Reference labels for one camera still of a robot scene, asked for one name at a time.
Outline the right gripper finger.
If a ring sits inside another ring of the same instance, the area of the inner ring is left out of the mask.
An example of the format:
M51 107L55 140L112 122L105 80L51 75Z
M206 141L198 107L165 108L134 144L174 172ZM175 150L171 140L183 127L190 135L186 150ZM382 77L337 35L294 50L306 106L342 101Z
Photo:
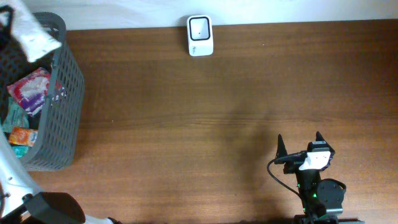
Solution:
M276 157L285 157L287 155L287 150L285 148L284 140L282 135L279 134L277 138L277 152Z
M325 139L323 138L323 136L321 135L321 133L319 131L316 132L316 141L325 141Z

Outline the red purple tissue pack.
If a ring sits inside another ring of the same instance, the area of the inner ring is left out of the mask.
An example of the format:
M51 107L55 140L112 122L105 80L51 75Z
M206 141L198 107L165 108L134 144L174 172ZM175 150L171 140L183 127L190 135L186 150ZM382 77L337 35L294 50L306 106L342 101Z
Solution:
M34 117L44 107L50 78L50 72L39 67L26 77L7 86L7 92L29 116Z

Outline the orange Kleenex tissue pack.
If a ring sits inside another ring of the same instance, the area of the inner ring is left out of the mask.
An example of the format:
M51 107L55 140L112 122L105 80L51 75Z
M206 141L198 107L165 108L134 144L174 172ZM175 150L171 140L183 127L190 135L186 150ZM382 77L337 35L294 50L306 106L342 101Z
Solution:
M9 135L9 143L32 147L35 144L37 135L38 130L15 127Z

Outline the mint toilet wipes pack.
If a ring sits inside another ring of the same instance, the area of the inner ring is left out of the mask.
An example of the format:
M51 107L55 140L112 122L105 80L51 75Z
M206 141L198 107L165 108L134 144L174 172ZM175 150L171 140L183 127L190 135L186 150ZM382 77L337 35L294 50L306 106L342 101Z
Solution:
M2 130L5 133L11 133L13 128L28 128L29 120L26 111L21 108L13 97L8 98L8 112L5 120L2 122Z

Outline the teal Kleenex tissue pack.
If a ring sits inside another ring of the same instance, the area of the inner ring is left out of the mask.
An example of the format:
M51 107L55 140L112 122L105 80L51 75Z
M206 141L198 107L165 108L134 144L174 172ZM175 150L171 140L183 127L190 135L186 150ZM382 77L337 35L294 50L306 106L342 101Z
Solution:
M16 154L17 158L24 157L30 149L29 146L11 146L11 147L14 153Z

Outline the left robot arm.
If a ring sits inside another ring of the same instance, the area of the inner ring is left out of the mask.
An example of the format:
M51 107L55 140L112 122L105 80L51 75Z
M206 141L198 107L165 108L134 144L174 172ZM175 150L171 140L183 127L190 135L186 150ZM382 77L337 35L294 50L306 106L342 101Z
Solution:
M1 222L99 223L30 171L55 171L74 158L85 92L64 20L1 2Z

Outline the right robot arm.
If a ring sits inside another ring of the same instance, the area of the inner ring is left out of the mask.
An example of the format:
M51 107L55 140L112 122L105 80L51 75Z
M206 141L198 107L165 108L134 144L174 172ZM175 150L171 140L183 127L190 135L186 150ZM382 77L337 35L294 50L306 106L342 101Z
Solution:
M294 174L297 188L280 184L298 195L303 214L296 215L293 223L338 223L343 213L342 203L346 185L335 179L322 179L320 173L331 165L335 150L316 132L314 141L304 151L288 154L281 135L278 135L277 152L273 164L282 164L284 174Z

